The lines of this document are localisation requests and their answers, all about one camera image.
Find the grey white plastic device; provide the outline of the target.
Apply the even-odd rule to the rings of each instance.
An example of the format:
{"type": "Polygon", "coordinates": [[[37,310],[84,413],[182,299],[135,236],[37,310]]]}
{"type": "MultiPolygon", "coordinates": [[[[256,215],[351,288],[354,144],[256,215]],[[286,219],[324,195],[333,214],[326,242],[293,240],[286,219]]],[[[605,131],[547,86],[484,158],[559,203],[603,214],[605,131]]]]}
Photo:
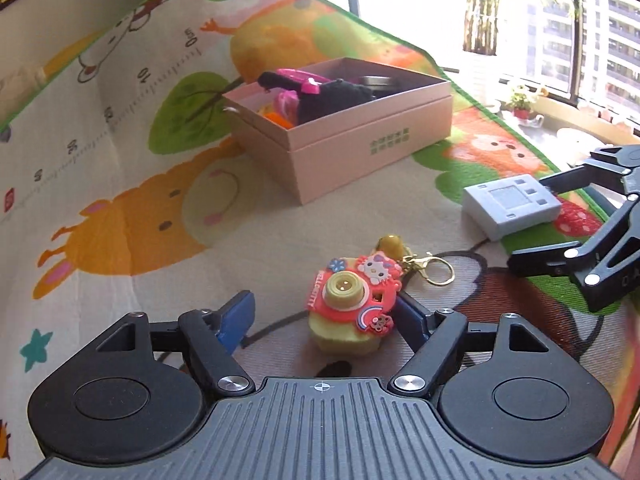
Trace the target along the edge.
{"type": "Polygon", "coordinates": [[[495,242],[532,226],[553,222],[562,204],[530,174],[463,189],[462,210],[495,242]]]}

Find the red camera keychain toy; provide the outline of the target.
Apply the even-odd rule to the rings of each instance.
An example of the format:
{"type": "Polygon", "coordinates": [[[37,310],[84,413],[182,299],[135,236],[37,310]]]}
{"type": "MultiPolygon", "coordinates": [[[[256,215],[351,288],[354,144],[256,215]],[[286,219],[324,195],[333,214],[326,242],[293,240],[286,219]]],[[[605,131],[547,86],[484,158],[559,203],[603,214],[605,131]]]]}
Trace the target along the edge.
{"type": "Polygon", "coordinates": [[[381,237],[368,254],[331,259],[317,272],[306,300],[312,340],[329,354],[375,352],[394,329],[402,281],[413,274],[436,287],[456,278],[447,260],[416,254],[396,234],[381,237]]]}

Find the orange plastic toy scoop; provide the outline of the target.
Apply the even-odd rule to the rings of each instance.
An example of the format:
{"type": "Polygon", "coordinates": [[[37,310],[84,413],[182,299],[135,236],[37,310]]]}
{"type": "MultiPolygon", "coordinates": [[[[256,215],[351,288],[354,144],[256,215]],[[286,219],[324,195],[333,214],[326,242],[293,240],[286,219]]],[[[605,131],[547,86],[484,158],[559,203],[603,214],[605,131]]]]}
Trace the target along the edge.
{"type": "Polygon", "coordinates": [[[290,122],[288,118],[283,117],[278,112],[274,112],[273,110],[271,112],[262,113],[262,117],[265,117],[270,122],[273,122],[274,124],[278,125],[279,127],[285,130],[292,129],[295,127],[295,125],[292,122],[290,122]]]}

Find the black plush cat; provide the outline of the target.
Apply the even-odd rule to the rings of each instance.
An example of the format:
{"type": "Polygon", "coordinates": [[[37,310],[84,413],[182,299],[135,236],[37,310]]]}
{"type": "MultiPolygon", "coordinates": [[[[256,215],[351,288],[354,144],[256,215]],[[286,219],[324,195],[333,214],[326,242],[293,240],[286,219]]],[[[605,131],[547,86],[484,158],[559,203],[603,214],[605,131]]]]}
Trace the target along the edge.
{"type": "Polygon", "coordinates": [[[372,102],[376,99],[373,93],[361,84],[344,79],[330,79],[320,86],[319,94],[299,92],[299,85],[276,74],[275,70],[263,72],[257,83],[265,91],[295,90],[299,104],[296,126],[313,122],[316,119],[348,110],[349,108],[372,102]]]}

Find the pink toy racket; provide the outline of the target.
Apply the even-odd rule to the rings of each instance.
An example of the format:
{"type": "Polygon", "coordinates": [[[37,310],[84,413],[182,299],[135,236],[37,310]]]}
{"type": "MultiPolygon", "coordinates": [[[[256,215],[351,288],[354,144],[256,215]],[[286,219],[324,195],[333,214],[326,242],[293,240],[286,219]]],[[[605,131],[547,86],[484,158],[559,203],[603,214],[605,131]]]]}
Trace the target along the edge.
{"type": "Polygon", "coordinates": [[[292,68],[279,68],[276,70],[276,74],[294,82],[294,84],[298,84],[298,91],[307,94],[319,94],[320,86],[330,82],[325,76],[305,72],[304,70],[293,70],[292,68]]]}

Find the yellow cup with pink lid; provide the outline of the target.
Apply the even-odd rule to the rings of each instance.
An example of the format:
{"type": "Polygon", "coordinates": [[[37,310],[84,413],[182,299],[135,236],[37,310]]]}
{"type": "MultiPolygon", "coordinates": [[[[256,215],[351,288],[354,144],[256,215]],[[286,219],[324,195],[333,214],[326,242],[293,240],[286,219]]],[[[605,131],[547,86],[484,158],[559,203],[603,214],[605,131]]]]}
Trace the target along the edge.
{"type": "Polygon", "coordinates": [[[272,100],[274,110],[292,124],[297,122],[299,99],[295,90],[281,90],[272,100]]]}

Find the small potted plant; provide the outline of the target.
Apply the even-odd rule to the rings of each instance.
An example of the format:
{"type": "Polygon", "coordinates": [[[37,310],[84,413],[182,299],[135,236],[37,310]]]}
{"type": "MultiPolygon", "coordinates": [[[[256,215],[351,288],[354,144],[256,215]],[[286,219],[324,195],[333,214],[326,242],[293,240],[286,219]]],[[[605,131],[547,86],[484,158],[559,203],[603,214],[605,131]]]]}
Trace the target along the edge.
{"type": "Polygon", "coordinates": [[[534,111],[534,105],[538,94],[527,86],[517,86],[511,90],[506,109],[521,126],[541,128],[544,123],[544,115],[534,111]]]}

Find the colourful cartoon play mat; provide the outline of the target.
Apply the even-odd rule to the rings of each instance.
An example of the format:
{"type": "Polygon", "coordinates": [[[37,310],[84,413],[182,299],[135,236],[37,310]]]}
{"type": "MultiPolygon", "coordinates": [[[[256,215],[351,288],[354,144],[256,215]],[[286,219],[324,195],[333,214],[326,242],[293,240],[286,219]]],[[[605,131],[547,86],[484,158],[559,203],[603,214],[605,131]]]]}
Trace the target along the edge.
{"type": "Polygon", "coordinates": [[[371,129],[354,147],[366,174],[307,205],[233,139],[222,95],[261,70],[332,58],[434,74],[424,52],[322,0],[148,0],[71,62],[1,137],[1,474],[40,463],[29,429],[34,389],[131,311],[153,321],[216,309],[242,289],[256,298],[236,358],[266,376],[390,377],[410,351],[397,334],[361,358],[320,351],[305,300],[332,259],[370,252],[388,233],[432,266],[410,295],[475,322],[518,312],[612,394],[610,463],[636,407],[634,304],[590,313],[565,278],[521,280],[515,249],[583,240],[603,221],[581,192],[558,222],[501,242],[462,212],[463,189],[554,162],[459,88],[447,139],[417,150],[416,124],[371,129]]]}

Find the pink cardboard box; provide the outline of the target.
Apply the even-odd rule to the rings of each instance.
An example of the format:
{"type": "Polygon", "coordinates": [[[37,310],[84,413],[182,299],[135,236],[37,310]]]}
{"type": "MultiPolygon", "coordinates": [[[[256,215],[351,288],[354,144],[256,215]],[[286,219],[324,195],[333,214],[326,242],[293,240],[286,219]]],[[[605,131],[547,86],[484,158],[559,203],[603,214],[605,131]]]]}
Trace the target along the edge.
{"type": "Polygon", "coordinates": [[[449,81],[396,66],[334,58],[301,68],[357,83],[361,76],[395,78],[401,92],[285,130],[262,117],[279,90],[257,82],[224,96],[232,134],[255,162],[301,204],[397,162],[449,136],[449,81]]]}

